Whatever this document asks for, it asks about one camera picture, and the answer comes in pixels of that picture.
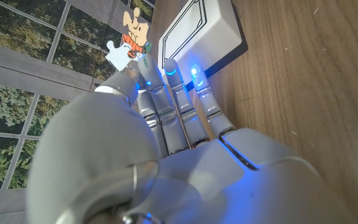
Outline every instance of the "white box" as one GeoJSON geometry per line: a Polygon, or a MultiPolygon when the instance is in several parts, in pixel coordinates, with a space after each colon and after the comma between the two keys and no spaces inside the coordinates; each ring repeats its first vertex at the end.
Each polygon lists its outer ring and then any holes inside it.
{"type": "Polygon", "coordinates": [[[158,42],[158,67],[168,83],[164,61],[175,59],[186,85],[195,63],[207,70],[241,43],[230,0],[189,0],[158,42]]]}

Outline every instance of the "cartoon dog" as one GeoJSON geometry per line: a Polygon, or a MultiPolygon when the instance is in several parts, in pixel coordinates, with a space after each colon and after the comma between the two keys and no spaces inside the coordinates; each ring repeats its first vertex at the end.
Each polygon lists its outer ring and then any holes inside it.
{"type": "Polygon", "coordinates": [[[147,31],[149,30],[148,23],[140,23],[139,18],[140,9],[136,7],[134,9],[134,20],[126,11],[124,12],[124,20],[122,21],[124,27],[128,26],[128,34],[122,35],[122,41],[128,43],[132,48],[128,52],[130,58],[135,58],[137,52],[145,53],[145,45],[147,43],[147,31]]]}
{"type": "Polygon", "coordinates": [[[140,9],[134,9],[134,19],[126,11],[122,24],[128,26],[128,34],[122,35],[122,45],[118,48],[114,47],[114,43],[110,40],[107,42],[107,48],[110,53],[106,59],[112,65],[121,71],[131,60],[138,60],[142,54],[151,51],[152,44],[147,42],[147,32],[149,31],[148,23],[140,23],[137,19],[140,16],[140,9]]]}

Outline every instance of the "wooden table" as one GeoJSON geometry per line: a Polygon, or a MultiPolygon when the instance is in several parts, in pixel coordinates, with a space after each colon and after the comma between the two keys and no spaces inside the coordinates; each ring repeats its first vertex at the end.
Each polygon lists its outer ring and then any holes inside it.
{"type": "MultiPolygon", "coordinates": [[[[233,3],[249,50],[209,78],[218,103],[237,128],[265,133],[310,161],[358,219],[358,1],[233,3]]],[[[156,1],[155,58],[183,4],[156,1]]]]}

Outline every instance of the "robot finger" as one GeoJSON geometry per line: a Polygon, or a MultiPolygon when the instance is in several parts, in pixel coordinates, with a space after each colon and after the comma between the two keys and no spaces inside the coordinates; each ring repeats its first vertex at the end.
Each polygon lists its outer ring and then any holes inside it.
{"type": "Polygon", "coordinates": [[[162,126],[158,118],[157,109],[155,108],[151,94],[147,91],[146,81],[140,74],[139,66],[136,61],[131,61],[124,69],[126,73],[130,73],[129,71],[131,70],[134,70],[139,74],[137,77],[138,96],[136,99],[139,113],[144,117],[153,133],[154,139],[157,142],[158,151],[160,152],[160,157],[166,157],[168,156],[168,148],[167,143],[165,142],[162,126]]]}
{"type": "Polygon", "coordinates": [[[150,55],[145,55],[138,61],[139,71],[145,80],[145,87],[153,99],[159,122],[161,123],[168,153],[188,149],[189,145],[175,107],[169,97],[167,86],[162,81],[157,63],[150,55]]]}
{"type": "Polygon", "coordinates": [[[190,100],[189,93],[183,84],[183,79],[177,62],[174,59],[166,60],[164,70],[167,75],[168,84],[172,88],[173,97],[175,98],[180,118],[183,121],[190,146],[195,148],[199,143],[209,141],[208,134],[206,133],[193,103],[190,100]]]}
{"type": "Polygon", "coordinates": [[[204,70],[195,64],[191,69],[191,75],[193,76],[195,90],[200,97],[201,105],[215,137],[219,138],[229,131],[235,130],[233,124],[223,114],[218,102],[216,102],[204,70]]]}

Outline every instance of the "robotic hand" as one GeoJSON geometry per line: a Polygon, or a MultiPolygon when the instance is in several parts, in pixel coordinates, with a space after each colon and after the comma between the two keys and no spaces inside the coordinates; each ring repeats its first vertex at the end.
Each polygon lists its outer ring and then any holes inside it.
{"type": "Polygon", "coordinates": [[[183,72],[217,139],[208,139],[177,63],[167,60],[165,73],[179,116],[146,55],[49,122],[30,171],[29,223],[354,221],[309,163],[234,128],[200,66],[183,72]]]}

